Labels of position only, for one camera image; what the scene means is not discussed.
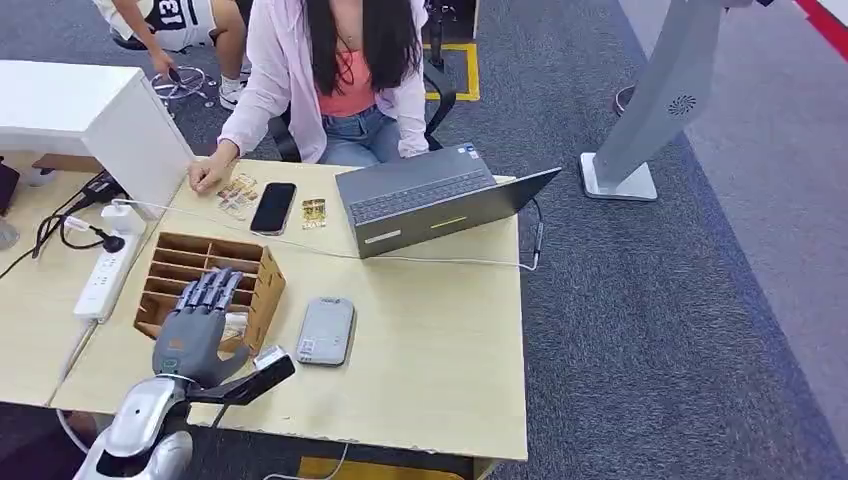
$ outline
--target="light wood tabletop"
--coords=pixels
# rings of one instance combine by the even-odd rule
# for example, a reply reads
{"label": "light wood tabletop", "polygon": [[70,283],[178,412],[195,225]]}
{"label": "light wood tabletop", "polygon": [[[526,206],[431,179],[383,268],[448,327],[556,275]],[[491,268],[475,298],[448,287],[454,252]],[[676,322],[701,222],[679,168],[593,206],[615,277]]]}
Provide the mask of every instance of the light wood tabletop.
{"label": "light wood tabletop", "polygon": [[[4,165],[24,175],[40,157],[20,152],[0,155],[5,157]],[[18,230],[20,239],[0,251],[0,271],[33,247],[41,220],[92,177],[91,173],[56,172],[50,183],[40,187],[19,182],[5,219]],[[90,208],[78,216],[96,224],[99,214],[99,208]],[[0,348],[0,400],[4,402],[46,405],[84,327],[72,312],[101,250],[71,251],[55,237],[38,259],[25,258],[0,280],[0,324],[6,338]],[[97,240],[78,232],[68,237],[76,243]]]}
{"label": "light wood tabletop", "polygon": [[[281,238],[355,254],[334,175],[345,167],[242,161],[236,173],[292,182],[297,194]],[[301,203],[324,198],[327,225],[302,228]],[[517,268],[334,258],[250,234],[248,222],[198,197],[186,184],[156,232],[268,245],[287,286],[265,338],[293,352],[307,303],[339,296],[356,308],[346,363],[297,365],[297,373],[247,407],[231,408],[222,428],[480,457],[527,459],[520,275]],[[240,230],[226,228],[236,226]],[[114,412],[136,382],[150,377],[153,341],[133,328],[157,235],[129,274],[112,315],[98,327],[52,406]],[[516,217],[392,255],[518,261]],[[240,373],[249,370],[245,367]],[[197,405],[189,421],[208,425],[217,406]]]}

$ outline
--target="woman's hand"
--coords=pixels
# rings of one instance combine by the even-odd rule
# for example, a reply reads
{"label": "woman's hand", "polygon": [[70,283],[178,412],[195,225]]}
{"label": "woman's hand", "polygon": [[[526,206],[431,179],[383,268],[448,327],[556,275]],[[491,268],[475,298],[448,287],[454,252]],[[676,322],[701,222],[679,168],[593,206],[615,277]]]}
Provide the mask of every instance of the woman's hand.
{"label": "woman's hand", "polygon": [[229,176],[230,166],[238,157],[238,147],[229,140],[222,140],[211,157],[192,162],[188,167],[188,182],[197,193],[206,193],[221,180]]}

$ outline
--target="wooden compartment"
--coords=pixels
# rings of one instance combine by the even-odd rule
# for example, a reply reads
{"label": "wooden compartment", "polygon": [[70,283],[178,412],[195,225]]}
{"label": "wooden compartment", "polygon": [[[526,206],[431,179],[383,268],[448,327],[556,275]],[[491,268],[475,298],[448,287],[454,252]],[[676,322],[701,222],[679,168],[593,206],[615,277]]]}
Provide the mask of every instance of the wooden compartment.
{"label": "wooden compartment", "polygon": [[257,354],[286,286],[285,277],[271,252],[259,245],[160,233],[135,317],[135,328],[150,338],[158,337],[165,317],[176,306],[186,285],[199,280],[205,272],[224,267],[245,274],[228,311],[247,313],[247,329],[243,339],[221,342],[220,350],[233,352],[243,342],[250,347],[251,354]]}

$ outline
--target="smartphone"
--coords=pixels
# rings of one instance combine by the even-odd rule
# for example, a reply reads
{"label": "smartphone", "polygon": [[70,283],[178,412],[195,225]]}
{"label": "smartphone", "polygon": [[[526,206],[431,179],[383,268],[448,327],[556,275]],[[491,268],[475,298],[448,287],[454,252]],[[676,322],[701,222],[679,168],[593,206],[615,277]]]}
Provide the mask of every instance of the smartphone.
{"label": "smartphone", "polygon": [[309,302],[300,326],[297,361],[329,366],[343,364],[353,316],[353,303],[344,298],[321,297]]}
{"label": "smartphone", "polygon": [[250,230],[266,235],[283,233],[296,190],[293,183],[269,183],[250,222]]}

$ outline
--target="circular vent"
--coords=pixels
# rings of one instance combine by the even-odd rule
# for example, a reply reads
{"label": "circular vent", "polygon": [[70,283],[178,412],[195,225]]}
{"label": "circular vent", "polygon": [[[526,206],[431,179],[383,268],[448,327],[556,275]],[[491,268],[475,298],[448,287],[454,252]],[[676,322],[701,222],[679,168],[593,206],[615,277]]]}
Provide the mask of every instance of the circular vent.
{"label": "circular vent", "polygon": [[668,106],[669,115],[679,117],[691,112],[698,105],[698,100],[692,95],[681,95]]}

